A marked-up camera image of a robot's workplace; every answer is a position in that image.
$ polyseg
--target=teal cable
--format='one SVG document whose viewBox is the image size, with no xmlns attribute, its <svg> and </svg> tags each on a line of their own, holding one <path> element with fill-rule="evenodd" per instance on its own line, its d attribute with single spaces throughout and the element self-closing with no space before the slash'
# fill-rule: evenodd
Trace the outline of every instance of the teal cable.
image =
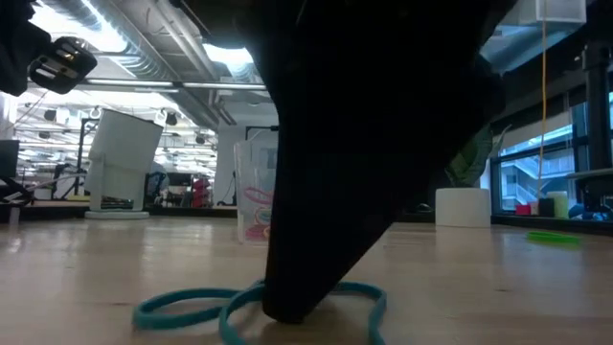
<svg viewBox="0 0 613 345">
<path fill-rule="evenodd" d="M 230 288 L 192 288 L 165 293 L 153 297 L 134 309 L 132 324 L 141 330 L 171 330 L 207 322 L 219 318 L 219 334 L 225 345 L 246 345 L 238 332 L 228 323 L 230 314 L 248 303 L 261 301 L 263 281 L 257 281 L 246 290 Z M 371 345 L 385 345 L 378 326 L 385 313 L 387 294 L 378 287 L 361 283 L 341 282 L 335 292 L 359 293 L 375 300 L 375 307 L 368 317 L 368 333 Z M 163 314 L 154 312 L 164 306 L 195 298 L 226 298 L 229 302 L 223 307 L 189 312 L 185 314 Z"/>
</svg>

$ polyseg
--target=transparent container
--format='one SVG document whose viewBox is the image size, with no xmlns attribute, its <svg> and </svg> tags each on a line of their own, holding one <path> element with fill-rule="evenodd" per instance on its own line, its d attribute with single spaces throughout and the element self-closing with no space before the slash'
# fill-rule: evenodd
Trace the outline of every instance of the transparent container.
<svg viewBox="0 0 613 345">
<path fill-rule="evenodd" d="M 270 234 L 277 167 L 277 141 L 235 144 L 238 240 L 266 245 Z"/>
</svg>

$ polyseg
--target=yellow cord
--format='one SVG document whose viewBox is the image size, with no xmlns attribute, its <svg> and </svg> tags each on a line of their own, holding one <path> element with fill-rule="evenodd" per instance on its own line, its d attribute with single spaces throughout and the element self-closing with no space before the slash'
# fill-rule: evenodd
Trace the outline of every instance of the yellow cord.
<svg viewBox="0 0 613 345">
<path fill-rule="evenodd" d="M 538 189 L 536 200 L 540 202 L 540 189 L 542 188 L 543 155 L 545 153 L 545 132 L 547 131 L 547 0 L 543 0 L 543 72 L 541 89 L 543 92 L 543 120 L 540 135 L 540 154 L 538 159 Z"/>
</svg>

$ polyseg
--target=wooden tabletop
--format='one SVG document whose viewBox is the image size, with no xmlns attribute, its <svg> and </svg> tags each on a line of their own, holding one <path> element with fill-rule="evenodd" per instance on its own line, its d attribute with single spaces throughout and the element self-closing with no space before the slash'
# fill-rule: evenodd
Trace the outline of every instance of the wooden tabletop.
<svg viewBox="0 0 613 345">
<path fill-rule="evenodd" d="M 0 344 L 220 344 L 216 322 L 134 332 L 130 316 L 159 293 L 243 288 L 259 279 L 266 248 L 238 244 L 236 222 L 1 225 Z M 559 247 L 527 242 L 521 229 L 395 225 L 347 279 L 388 291 L 381 325 L 388 344 L 612 344 L 613 240 L 582 238 L 580 247 Z M 284 326 L 254 304 L 232 321 L 249 344 L 367 344 L 372 305 L 331 296 L 304 325 Z"/>
</svg>

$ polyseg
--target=blue object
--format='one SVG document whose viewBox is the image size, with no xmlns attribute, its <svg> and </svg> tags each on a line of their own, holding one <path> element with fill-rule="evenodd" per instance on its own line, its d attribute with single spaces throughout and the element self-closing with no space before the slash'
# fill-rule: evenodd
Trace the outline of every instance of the blue object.
<svg viewBox="0 0 613 345">
<path fill-rule="evenodd" d="M 246 290 L 230 288 L 192 288 L 165 293 L 153 297 L 134 310 L 132 324 L 141 330 L 171 330 L 207 322 L 219 318 L 219 334 L 225 345 L 246 345 L 237 331 L 228 323 L 230 314 L 251 302 L 261 300 L 263 281 L 257 281 Z M 378 287 L 351 282 L 341 282 L 336 292 L 360 293 L 376 300 L 375 307 L 368 317 L 368 333 L 371 345 L 385 345 L 378 326 L 386 309 L 387 294 Z M 227 298 L 230 301 L 223 307 L 189 312 L 181 315 L 156 313 L 155 311 L 172 303 L 195 298 Z"/>
</svg>

